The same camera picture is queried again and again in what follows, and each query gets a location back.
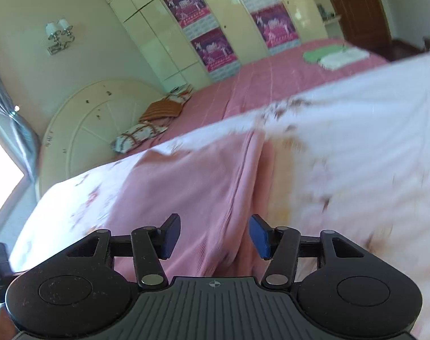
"poster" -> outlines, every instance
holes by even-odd
[[[283,4],[251,14],[268,48],[298,40],[298,34]]]
[[[221,28],[213,29],[191,41],[209,72],[237,60]]]
[[[164,0],[182,28],[210,14],[204,0]]]

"pillow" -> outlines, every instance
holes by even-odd
[[[156,137],[167,129],[166,126],[157,126],[148,121],[144,121],[119,135],[116,140],[112,142],[112,149],[119,153],[127,153],[139,147],[142,142]]]
[[[183,86],[174,88],[164,99],[184,105],[186,101],[191,98],[192,91],[193,86],[191,84],[185,84]]]
[[[170,101],[168,99],[161,99],[151,103],[147,108],[139,122],[161,119],[163,117],[177,117],[182,112],[183,105],[176,101]]]

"wooden door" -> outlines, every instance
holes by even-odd
[[[332,0],[346,40],[373,49],[390,42],[381,0]]]

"white towel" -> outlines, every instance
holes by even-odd
[[[342,52],[331,53],[319,61],[319,65],[327,70],[338,70],[354,62],[367,59],[370,53],[357,47]]]

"folded towel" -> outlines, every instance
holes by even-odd
[[[357,47],[347,49],[343,52],[336,52],[321,58],[319,65],[327,70],[338,70],[354,62],[367,59],[371,54],[368,51]]]
[[[127,235],[160,226],[171,213],[182,229],[171,258],[174,276],[256,276],[266,263],[248,234],[253,213],[266,214],[274,152],[263,132],[232,134],[195,151],[171,155],[147,151],[128,175],[104,228]],[[136,281],[131,258],[114,269]]]
[[[344,51],[345,48],[346,47],[344,45],[329,45],[312,51],[307,51],[303,54],[303,60],[308,64],[316,64],[325,56],[331,53]]]

